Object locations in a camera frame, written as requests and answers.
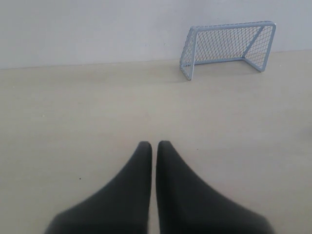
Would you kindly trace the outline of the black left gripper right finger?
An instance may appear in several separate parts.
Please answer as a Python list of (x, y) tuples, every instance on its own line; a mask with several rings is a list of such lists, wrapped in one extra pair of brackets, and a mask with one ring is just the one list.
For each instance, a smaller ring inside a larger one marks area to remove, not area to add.
[(162, 234), (273, 234), (269, 221), (202, 180), (170, 141), (160, 141), (156, 197)]

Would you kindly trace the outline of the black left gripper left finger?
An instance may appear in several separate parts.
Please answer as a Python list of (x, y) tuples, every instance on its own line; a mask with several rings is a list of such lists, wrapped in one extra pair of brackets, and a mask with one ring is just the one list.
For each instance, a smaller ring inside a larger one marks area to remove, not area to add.
[(56, 215), (47, 234), (146, 234), (152, 147), (141, 141), (120, 172), (98, 192)]

